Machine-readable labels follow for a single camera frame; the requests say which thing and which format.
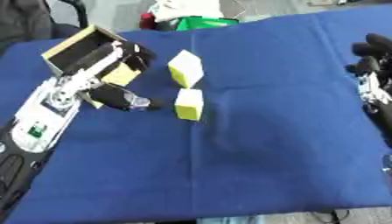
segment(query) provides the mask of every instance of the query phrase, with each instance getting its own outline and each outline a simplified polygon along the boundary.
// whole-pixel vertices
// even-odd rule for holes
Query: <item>green object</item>
[[[46,125],[39,125],[39,124],[34,124],[30,129],[29,129],[29,135],[40,138],[42,137],[42,134],[45,132],[47,126]]]
[[[183,17],[177,26],[177,31],[222,27],[238,23],[237,19],[232,18]]]

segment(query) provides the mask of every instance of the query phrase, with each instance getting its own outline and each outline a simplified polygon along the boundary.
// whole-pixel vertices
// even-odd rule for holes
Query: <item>robotic arm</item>
[[[53,153],[55,144],[79,111],[80,93],[116,109],[155,108],[152,100],[101,81],[107,71],[125,60],[140,61],[136,44],[113,41],[70,66],[61,77],[45,80],[20,110],[0,129],[0,221],[28,191]]]

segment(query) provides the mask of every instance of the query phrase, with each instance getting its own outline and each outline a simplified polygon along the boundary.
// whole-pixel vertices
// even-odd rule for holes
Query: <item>white cloth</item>
[[[157,23],[190,16],[223,18],[219,0],[157,0],[149,12]]]

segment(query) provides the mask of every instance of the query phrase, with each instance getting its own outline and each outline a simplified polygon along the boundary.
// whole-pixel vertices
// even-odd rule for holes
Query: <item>chair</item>
[[[74,35],[80,29],[88,27],[88,15],[86,13],[86,5],[81,0],[59,0],[63,3],[70,4],[76,10],[79,27],[72,24],[56,24],[52,18],[52,37],[54,39],[64,39]],[[50,11],[49,5],[45,2],[47,9]]]
[[[81,0],[59,1],[74,7],[79,26],[57,24],[46,0],[12,0],[0,3],[0,56],[18,42],[65,39],[88,26],[86,6]]]

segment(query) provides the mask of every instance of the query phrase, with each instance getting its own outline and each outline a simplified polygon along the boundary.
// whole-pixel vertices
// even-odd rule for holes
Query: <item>yellow block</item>
[[[175,109],[179,119],[198,121],[203,111],[203,93],[199,89],[181,88]]]
[[[204,75],[201,59],[182,50],[169,62],[171,77],[182,87],[192,88]]]

